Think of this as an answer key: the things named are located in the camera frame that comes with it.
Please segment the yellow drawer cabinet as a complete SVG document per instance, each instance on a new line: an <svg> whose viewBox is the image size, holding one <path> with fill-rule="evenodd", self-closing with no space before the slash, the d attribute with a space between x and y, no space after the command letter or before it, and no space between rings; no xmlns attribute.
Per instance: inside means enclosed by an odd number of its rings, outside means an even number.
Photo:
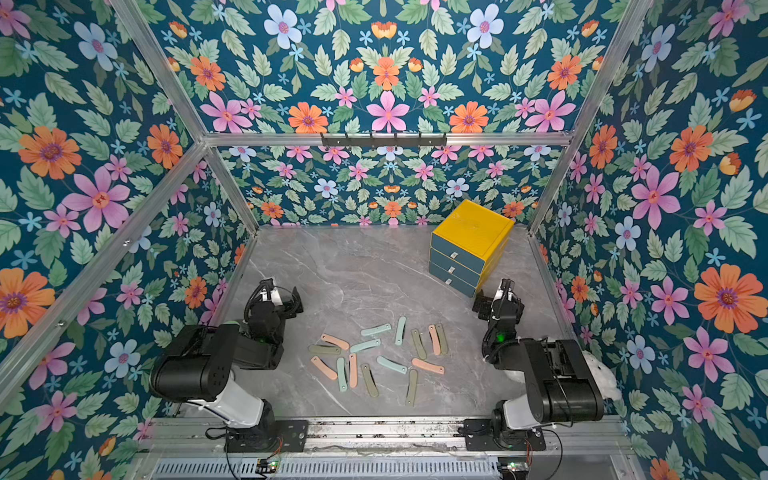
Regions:
<svg viewBox="0 0 768 480"><path fill-rule="evenodd" d="M515 221L464 200L432 232L429 273L474 297L504 253Z"/></svg>

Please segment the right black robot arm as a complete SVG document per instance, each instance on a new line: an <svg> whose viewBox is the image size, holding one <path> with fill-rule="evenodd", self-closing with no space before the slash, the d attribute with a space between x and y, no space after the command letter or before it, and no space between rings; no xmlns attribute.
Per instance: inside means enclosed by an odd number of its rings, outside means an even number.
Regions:
<svg viewBox="0 0 768 480"><path fill-rule="evenodd" d="M604 415L603 397L577 341L518 335L525 305L514 287L504 278L493 295L478 292L472 311L487 323L483 360L514 374L524 392L499 401L488 418L463 422L458 433L469 451L543 451L545 428L572 427Z"/></svg>

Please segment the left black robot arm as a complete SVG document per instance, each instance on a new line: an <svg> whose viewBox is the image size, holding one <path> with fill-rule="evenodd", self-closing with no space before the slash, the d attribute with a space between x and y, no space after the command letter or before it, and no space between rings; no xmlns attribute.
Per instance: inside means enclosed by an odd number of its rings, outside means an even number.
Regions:
<svg viewBox="0 0 768 480"><path fill-rule="evenodd" d="M286 322L303 312L296 288L263 279L252 292L243 318L218 326L186 326L164 349L150 376L153 395L210 413L222 421L205 437L224 441L227 453L304 450L308 423L278 420L272 405L248 393L235 369L273 371L284 354Z"/></svg>

